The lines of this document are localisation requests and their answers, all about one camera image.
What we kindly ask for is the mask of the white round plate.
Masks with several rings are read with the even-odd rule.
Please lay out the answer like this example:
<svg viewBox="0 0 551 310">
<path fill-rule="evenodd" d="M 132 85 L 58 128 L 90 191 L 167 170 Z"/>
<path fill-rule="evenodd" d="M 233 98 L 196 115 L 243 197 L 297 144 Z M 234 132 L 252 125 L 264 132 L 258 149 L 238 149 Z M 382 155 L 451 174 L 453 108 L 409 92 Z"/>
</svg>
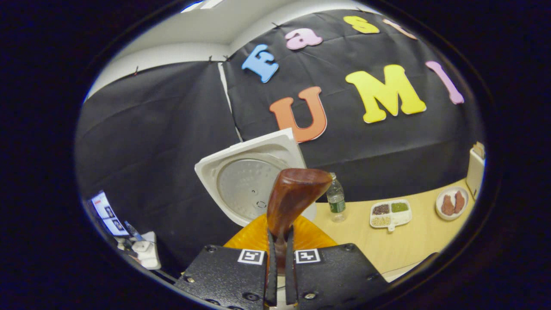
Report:
<svg viewBox="0 0 551 310">
<path fill-rule="evenodd" d="M 466 199 L 466 204 L 465 204 L 463 210 L 459 214 L 453 214 L 452 216 L 446 216 L 446 215 L 442 214 L 441 206 L 442 206 L 442 203 L 443 203 L 443 197 L 445 195 L 451 196 L 451 200 L 452 200 L 453 204 L 455 204 L 455 197 L 454 196 L 455 196 L 457 191 L 461 191 L 462 195 Z M 470 202 L 470 196 L 469 196 L 468 191 L 465 188 L 460 187 L 460 186 L 452 186 L 452 187 L 448 187 L 448 188 L 443 189 L 439 193 L 439 195 L 437 196 L 436 202 L 435 202 L 435 210 L 436 210 L 437 215 L 443 220 L 448 220 L 448 221 L 456 220 L 457 218 L 459 218 L 463 214 L 463 212 L 465 212 L 469 202 Z"/>
</svg>

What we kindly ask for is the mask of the white desk item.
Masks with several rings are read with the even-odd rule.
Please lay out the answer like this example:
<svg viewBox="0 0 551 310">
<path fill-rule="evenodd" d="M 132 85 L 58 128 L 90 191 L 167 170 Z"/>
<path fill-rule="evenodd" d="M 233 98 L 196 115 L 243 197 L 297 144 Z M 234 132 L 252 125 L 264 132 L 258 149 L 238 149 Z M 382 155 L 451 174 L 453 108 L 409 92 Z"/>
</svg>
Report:
<svg viewBox="0 0 551 310">
<path fill-rule="evenodd" d="M 137 254 L 137 260 L 142 267 L 148 270 L 160 270 L 162 265 L 158 253 L 157 235 L 150 231 L 142 234 L 141 237 L 141 241 L 138 241 L 136 237 L 130 238 L 131 248 Z"/>
</svg>

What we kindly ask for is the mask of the clear plastic water bottle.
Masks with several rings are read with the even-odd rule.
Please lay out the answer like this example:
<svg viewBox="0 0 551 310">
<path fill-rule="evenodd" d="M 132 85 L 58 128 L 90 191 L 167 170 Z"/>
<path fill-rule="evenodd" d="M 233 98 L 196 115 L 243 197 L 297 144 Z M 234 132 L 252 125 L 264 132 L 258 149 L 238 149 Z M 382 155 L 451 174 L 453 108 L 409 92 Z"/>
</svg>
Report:
<svg viewBox="0 0 551 310">
<path fill-rule="evenodd" d="M 332 177 L 332 183 L 325 192 L 325 196 L 329 203 L 331 218 L 334 223 L 343 222 L 346 220 L 346 200 L 342 184 L 337 179 L 336 173 L 329 173 Z"/>
</svg>

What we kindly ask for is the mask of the brown wooden spoon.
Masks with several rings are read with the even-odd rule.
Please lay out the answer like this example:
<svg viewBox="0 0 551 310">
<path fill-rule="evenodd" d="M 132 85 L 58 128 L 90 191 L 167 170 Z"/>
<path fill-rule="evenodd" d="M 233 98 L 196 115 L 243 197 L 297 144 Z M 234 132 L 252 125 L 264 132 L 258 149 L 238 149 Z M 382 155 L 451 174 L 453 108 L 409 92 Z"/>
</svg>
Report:
<svg viewBox="0 0 551 310">
<path fill-rule="evenodd" d="M 283 169 L 274 181 L 268 200 L 267 231 L 272 236 L 277 275 L 283 275 L 287 267 L 287 254 L 294 250 L 291 232 L 295 220 L 322 196 L 333 181 L 324 170 L 309 168 Z"/>
</svg>

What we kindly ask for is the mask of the computer monitor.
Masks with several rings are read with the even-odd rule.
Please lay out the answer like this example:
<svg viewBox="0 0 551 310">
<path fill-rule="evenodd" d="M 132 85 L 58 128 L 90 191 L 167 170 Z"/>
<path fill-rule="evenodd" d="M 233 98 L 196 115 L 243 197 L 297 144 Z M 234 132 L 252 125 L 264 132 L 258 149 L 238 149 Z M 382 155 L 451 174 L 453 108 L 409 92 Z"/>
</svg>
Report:
<svg viewBox="0 0 551 310">
<path fill-rule="evenodd" d="M 98 194 L 93 196 L 90 199 L 90 202 L 96 210 L 99 218 L 102 220 L 102 223 L 113 236 L 128 237 L 130 235 L 124 227 L 123 222 L 121 222 L 116 216 L 104 191 L 100 191 Z"/>
</svg>

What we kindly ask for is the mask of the white divided grain dish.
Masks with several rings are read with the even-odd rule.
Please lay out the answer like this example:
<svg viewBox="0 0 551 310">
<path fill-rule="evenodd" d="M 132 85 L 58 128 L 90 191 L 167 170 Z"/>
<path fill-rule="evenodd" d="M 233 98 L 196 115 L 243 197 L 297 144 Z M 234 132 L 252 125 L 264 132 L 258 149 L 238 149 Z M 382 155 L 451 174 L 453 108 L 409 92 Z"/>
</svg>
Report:
<svg viewBox="0 0 551 310">
<path fill-rule="evenodd" d="M 410 203 L 406 199 L 378 202 L 370 209 L 369 224 L 373 228 L 386 228 L 393 232 L 396 227 L 412 220 Z"/>
</svg>

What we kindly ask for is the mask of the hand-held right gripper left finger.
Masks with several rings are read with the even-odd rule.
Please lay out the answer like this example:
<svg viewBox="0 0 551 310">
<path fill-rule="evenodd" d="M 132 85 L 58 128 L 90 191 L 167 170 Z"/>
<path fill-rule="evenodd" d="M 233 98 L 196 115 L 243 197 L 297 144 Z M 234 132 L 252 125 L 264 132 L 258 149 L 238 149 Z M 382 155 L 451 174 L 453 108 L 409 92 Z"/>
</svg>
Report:
<svg viewBox="0 0 551 310">
<path fill-rule="evenodd" d="M 273 238 L 262 214 L 226 246 L 204 246 L 174 285 L 212 306 L 269 310 L 277 304 L 277 267 L 271 251 Z"/>
</svg>

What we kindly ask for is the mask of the white rice cooker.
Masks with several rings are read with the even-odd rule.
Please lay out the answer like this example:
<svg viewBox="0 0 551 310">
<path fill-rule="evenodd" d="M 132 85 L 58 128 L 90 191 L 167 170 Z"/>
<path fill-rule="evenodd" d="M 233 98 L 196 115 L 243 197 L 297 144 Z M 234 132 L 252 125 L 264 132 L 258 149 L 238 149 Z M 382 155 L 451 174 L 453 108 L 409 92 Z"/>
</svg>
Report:
<svg viewBox="0 0 551 310">
<path fill-rule="evenodd" d="M 267 212 L 280 171 L 305 167 L 292 129 L 283 129 L 206 156 L 194 170 L 224 214 L 244 227 Z"/>
</svg>

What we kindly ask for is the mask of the ceiling light panel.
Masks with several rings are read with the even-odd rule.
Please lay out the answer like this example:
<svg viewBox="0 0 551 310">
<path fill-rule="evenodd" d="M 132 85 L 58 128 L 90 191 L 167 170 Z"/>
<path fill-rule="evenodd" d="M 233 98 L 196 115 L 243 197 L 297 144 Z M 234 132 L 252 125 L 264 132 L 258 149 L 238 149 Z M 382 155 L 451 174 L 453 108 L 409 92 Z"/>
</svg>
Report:
<svg viewBox="0 0 551 310">
<path fill-rule="evenodd" d="M 180 13 L 190 12 L 195 9 L 212 9 L 222 2 L 224 2 L 224 0 L 197 0 L 192 4 L 185 6 L 185 8 L 183 8 Z"/>
</svg>

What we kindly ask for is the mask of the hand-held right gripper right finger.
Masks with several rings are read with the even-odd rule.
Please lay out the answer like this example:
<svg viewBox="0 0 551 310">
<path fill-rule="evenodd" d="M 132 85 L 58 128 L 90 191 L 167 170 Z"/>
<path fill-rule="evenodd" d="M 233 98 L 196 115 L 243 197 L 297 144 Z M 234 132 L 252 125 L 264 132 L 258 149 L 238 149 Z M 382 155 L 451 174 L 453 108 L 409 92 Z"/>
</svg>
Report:
<svg viewBox="0 0 551 310">
<path fill-rule="evenodd" d="M 357 245 L 337 245 L 304 217 L 289 231 L 286 265 L 286 299 L 295 310 L 372 307 L 390 289 Z"/>
</svg>

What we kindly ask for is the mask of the white toaster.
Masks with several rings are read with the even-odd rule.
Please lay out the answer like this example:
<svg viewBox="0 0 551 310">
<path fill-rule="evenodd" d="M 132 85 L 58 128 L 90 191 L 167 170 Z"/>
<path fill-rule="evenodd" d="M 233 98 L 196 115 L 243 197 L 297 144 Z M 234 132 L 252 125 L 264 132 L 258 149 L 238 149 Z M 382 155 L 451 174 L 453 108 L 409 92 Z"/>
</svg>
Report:
<svg viewBox="0 0 551 310">
<path fill-rule="evenodd" d="M 478 157 L 474 153 L 474 151 L 472 151 L 472 147 L 470 149 L 469 155 L 470 157 L 468 162 L 466 184 L 470 189 L 473 198 L 476 200 L 478 199 L 478 195 L 480 194 L 480 189 L 484 178 L 486 159 L 480 159 L 480 157 Z"/>
</svg>

